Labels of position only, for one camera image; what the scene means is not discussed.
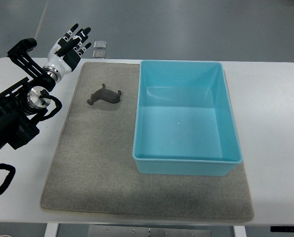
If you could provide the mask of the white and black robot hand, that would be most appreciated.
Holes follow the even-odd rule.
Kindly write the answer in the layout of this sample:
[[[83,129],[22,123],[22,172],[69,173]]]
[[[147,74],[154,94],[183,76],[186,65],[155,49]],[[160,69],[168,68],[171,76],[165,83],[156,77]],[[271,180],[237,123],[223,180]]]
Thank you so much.
[[[86,43],[90,31],[89,27],[79,29],[78,24],[75,24],[51,48],[42,69],[56,83],[75,70],[82,55],[91,46],[90,42]]]

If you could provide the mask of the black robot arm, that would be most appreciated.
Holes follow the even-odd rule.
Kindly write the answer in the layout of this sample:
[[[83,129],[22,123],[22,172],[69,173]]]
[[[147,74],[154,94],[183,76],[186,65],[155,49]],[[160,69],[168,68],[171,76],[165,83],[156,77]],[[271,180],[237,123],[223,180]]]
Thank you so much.
[[[60,100],[49,93],[55,80],[29,55],[36,47],[34,38],[23,39],[7,53],[28,76],[0,93],[0,149],[9,144],[18,149],[39,134],[37,124],[56,115]]]

